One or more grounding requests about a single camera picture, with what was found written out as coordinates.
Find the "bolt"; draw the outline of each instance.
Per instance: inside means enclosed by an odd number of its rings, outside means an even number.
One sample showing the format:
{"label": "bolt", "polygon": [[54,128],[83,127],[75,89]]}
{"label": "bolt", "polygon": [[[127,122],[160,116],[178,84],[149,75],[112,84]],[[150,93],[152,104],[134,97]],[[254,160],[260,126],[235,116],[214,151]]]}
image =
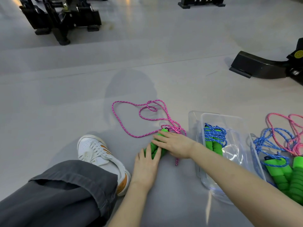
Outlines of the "bolt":
{"label": "bolt", "polygon": [[297,71],[297,70],[294,70],[294,71],[292,71],[291,73],[292,73],[293,75],[297,76],[300,72]]}

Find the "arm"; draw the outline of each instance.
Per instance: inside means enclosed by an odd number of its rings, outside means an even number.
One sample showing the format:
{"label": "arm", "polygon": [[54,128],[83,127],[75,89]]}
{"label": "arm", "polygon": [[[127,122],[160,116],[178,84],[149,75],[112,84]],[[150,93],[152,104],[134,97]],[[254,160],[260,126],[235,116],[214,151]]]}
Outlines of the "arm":
{"label": "arm", "polygon": [[131,183],[119,209],[108,227],[139,227],[146,202],[146,197],[157,176],[161,148],[152,160],[150,144],[146,148],[146,157],[142,149],[135,158],[134,172]]}
{"label": "arm", "polygon": [[161,133],[152,142],[173,156],[193,159],[255,226],[298,227],[303,207],[266,181],[188,137]]}

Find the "black gym equipment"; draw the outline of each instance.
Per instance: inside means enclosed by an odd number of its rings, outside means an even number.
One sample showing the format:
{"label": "black gym equipment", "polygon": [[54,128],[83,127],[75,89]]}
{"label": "black gym equipment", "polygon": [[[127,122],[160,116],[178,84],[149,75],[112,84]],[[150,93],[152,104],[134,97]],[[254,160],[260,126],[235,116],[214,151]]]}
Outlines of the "black gym equipment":
{"label": "black gym equipment", "polygon": [[32,3],[32,0],[20,0],[19,8],[26,16],[31,26],[36,29],[36,35],[50,34],[51,31],[60,45],[68,45],[67,33],[75,27],[87,27],[89,32],[99,31],[101,19],[99,11],[93,10],[87,0],[66,0],[53,2],[43,0],[46,13]]}
{"label": "black gym equipment", "polygon": [[224,0],[181,0],[178,5],[183,9],[190,9],[193,5],[216,5],[218,7],[224,7]]}
{"label": "black gym equipment", "polygon": [[286,58],[288,61],[271,61],[240,51],[229,70],[247,78],[290,77],[303,85],[303,38],[298,40],[296,50]]}

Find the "white sneaker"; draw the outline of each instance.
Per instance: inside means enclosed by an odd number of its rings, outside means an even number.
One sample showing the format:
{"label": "white sneaker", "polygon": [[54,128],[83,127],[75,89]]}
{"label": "white sneaker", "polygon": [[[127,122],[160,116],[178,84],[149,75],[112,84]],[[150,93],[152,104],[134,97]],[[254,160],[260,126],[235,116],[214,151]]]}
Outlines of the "white sneaker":
{"label": "white sneaker", "polygon": [[101,138],[94,135],[82,136],[78,141],[77,150],[79,160],[97,165],[118,175],[117,195],[123,196],[126,194],[131,175],[124,165],[112,155]]}

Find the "yellow sticker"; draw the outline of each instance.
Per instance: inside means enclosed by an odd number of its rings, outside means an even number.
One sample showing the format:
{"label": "yellow sticker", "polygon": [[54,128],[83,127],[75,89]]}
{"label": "yellow sticker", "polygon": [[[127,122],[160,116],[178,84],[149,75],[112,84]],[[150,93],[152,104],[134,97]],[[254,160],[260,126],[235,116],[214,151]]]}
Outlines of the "yellow sticker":
{"label": "yellow sticker", "polygon": [[294,57],[297,58],[297,59],[302,58],[303,57],[303,50],[296,51],[296,53],[294,54]]}

